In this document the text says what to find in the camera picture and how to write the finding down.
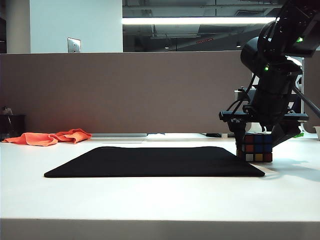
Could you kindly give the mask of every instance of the ceiling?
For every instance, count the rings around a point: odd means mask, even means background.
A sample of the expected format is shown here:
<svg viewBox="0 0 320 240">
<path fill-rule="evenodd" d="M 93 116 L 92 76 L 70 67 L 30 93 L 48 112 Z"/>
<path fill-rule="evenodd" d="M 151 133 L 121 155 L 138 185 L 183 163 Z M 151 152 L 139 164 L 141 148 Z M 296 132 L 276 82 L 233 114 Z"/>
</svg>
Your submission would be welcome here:
<svg viewBox="0 0 320 240">
<path fill-rule="evenodd" d="M 286 0 L 122 0 L 124 18 L 276 17 Z M 124 52 L 240 50 L 263 25 L 123 25 Z"/>
</svg>

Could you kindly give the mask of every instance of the black mouse pad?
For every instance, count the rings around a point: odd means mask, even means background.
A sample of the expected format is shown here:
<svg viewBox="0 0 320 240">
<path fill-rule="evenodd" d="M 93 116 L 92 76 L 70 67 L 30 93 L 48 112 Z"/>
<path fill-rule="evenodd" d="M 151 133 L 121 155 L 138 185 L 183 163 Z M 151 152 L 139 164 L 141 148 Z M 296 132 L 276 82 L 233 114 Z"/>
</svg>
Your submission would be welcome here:
<svg viewBox="0 0 320 240">
<path fill-rule="evenodd" d="M 224 148 L 98 147 L 44 174 L 47 178 L 262 177 Z"/>
</svg>

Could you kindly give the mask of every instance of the green led light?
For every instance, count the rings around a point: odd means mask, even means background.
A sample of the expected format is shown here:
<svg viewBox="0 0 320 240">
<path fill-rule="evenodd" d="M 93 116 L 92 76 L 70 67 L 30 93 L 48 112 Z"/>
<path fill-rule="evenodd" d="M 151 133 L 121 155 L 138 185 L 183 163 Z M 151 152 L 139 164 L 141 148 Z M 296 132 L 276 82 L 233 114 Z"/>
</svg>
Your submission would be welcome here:
<svg viewBox="0 0 320 240">
<path fill-rule="evenodd" d="M 303 37 L 298 37 L 298 39 L 296 40 L 297 43 L 302 43 L 304 41 Z"/>
<path fill-rule="evenodd" d="M 269 67 L 270 67 L 269 64 L 265 65 L 264 71 L 265 71 L 265 72 L 269 71 Z"/>
</svg>

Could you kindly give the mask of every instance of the green object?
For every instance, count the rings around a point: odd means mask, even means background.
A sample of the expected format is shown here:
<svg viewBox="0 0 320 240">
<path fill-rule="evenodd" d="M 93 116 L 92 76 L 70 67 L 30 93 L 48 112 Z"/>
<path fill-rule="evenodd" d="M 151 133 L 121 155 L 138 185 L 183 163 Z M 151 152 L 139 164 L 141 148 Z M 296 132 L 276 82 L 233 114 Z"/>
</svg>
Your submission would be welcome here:
<svg viewBox="0 0 320 240">
<path fill-rule="evenodd" d="M 265 71 L 265 72 L 268 72 L 268 71 L 269 71 L 269 67 L 270 67 L 269 64 L 265 65 L 264 71 Z"/>
<path fill-rule="evenodd" d="M 296 40 L 297 43 L 302 43 L 304 41 L 304 38 L 303 37 L 298 37 L 298 39 Z"/>
<path fill-rule="evenodd" d="M 294 138 L 296 139 L 296 138 L 300 138 L 300 137 L 303 137 L 303 136 L 304 136 L 304 133 L 301 132 L 301 133 L 299 133 L 298 135 L 294 136 Z"/>
</svg>

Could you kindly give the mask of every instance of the gray partition wall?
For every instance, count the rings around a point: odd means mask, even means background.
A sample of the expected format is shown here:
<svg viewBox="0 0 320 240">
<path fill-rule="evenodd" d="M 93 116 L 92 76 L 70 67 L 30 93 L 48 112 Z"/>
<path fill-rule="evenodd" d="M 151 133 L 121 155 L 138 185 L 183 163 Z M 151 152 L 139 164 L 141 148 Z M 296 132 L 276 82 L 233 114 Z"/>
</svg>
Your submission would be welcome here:
<svg viewBox="0 0 320 240">
<path fill-rule="evenodd" d="M 0 105 L 28 132 L 223 133 L 240 51 L 3 54 Z"/>
<path fill-rule="evenodd" d="M 320 108 L 320 51 L 316 51 L 312 58 L 304 59 L 304 94 Z M 309 121 L 304 123 L 305 130 L 315 133 L 313 126 L 320 126 L 320 119 L 304 104 L 304 111 Z"/>
</svg>

